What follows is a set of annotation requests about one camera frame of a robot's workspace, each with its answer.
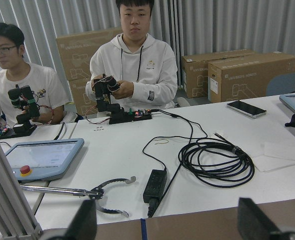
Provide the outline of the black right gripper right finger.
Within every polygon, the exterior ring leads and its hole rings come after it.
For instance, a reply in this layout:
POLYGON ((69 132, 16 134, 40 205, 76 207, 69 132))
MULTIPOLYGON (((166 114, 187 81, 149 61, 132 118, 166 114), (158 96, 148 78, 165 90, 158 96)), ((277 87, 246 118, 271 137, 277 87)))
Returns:
POLYGON ((243 240, 278 240, 281 236, 280 229, 251 198, 238 200, 237 229, 243 240))

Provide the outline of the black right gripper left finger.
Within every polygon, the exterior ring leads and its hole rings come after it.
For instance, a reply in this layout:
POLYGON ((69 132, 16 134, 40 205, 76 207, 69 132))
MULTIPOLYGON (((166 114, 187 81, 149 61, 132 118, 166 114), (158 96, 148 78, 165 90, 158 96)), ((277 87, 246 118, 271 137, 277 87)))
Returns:
POLYGON ((68 226, 64 240, 94 240, 97 234, 96 202, 84 200, 68 226))

